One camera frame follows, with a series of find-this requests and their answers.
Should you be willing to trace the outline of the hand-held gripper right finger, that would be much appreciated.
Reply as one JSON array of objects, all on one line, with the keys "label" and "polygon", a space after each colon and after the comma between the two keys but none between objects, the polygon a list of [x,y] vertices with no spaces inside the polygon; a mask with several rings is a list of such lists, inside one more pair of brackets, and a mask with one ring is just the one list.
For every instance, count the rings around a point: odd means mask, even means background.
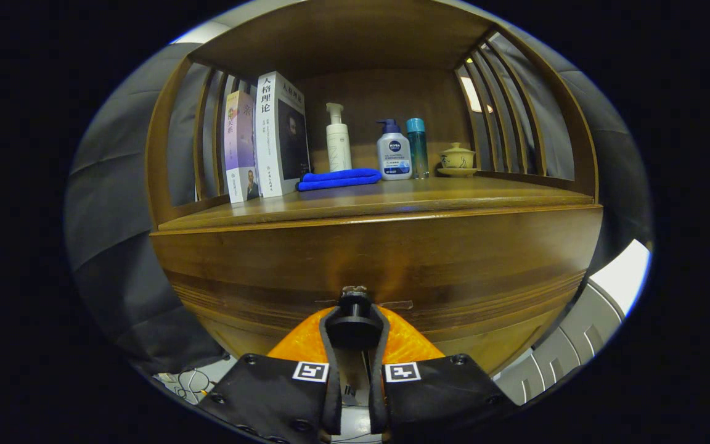
[{"label": "hand-held gripper right finger", "polygon": [[488,428],[520,405],[465,353],[450,356],[408,321],[380,306],[369,413],[372,432],[386,442],[482,442]]}]

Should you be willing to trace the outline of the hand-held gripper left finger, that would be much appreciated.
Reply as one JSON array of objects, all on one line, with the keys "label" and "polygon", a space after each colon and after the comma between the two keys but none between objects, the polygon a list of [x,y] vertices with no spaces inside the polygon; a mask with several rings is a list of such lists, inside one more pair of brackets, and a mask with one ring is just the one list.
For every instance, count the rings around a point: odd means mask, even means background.
[{"label": "hand-held gripper left finger", "polygon": [[319,358],[304,356],[309,343],[291,352],[290,359],[273,352],[243,355],[206,394],[200,410],[255,442],[329,442],[340,433],[343,402],[327,324],[354,312],[336,306],[310,318]]}]

